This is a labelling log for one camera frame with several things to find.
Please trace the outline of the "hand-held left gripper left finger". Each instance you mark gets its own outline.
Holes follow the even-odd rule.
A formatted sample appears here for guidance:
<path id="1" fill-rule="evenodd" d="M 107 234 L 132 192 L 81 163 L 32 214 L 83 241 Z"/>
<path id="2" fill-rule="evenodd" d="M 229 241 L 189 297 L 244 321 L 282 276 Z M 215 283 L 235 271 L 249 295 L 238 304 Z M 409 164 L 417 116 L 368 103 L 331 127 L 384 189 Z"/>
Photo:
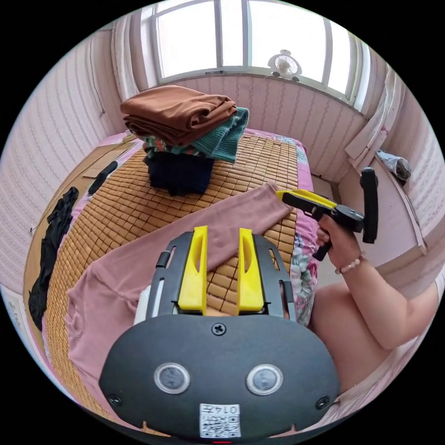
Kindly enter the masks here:
<path id="1" fill-rule="evenodd" d="M 208 227 L 195 227 L 184 265 L 178 306 L 183 312 L 206 314 Z"/>

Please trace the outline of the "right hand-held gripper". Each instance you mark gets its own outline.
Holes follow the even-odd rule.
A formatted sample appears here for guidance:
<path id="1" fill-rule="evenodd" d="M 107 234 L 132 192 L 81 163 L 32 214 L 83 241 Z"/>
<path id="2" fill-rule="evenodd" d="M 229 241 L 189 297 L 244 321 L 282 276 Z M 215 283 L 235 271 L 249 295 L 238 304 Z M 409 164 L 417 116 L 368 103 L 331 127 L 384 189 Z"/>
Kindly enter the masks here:
<path id="1" fill-rule="evenodd" d="M 361 233 L 364 229 L 365 217 L 362 213 L 311 191 L 304 189 L 276 191 L 275 195 L 284 204 L 301 210 L 317 222 L 323 215 L 328 215 L 348 231 Z"/>

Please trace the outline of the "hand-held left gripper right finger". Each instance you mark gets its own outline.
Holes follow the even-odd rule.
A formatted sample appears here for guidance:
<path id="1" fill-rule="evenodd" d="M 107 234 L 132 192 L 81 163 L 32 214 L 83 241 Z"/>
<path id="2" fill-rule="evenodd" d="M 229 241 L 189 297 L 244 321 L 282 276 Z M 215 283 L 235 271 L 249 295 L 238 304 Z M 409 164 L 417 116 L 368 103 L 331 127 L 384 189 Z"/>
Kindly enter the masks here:
<path id="1" fill-rule="evenodd" d="M 264 296 L 261 270 L 252 230 L 239 229 L 238 248 L 238 314 L 263 310 Z"/>

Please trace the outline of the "person's right hand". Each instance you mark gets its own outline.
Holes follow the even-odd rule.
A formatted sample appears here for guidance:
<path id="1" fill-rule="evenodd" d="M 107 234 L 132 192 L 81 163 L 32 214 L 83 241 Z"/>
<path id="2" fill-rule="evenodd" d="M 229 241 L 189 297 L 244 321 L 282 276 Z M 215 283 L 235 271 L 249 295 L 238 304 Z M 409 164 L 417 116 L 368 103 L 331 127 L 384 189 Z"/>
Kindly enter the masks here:
<path id="1" fill-rule="evenodd" d="M 364 261 L 364 255 L 353 232 L 338 225 L 324 215 L 318 222 L 317 241 L 319 247 L 329 243 L 328 256 L 337 274 L 345 274 Z"/>

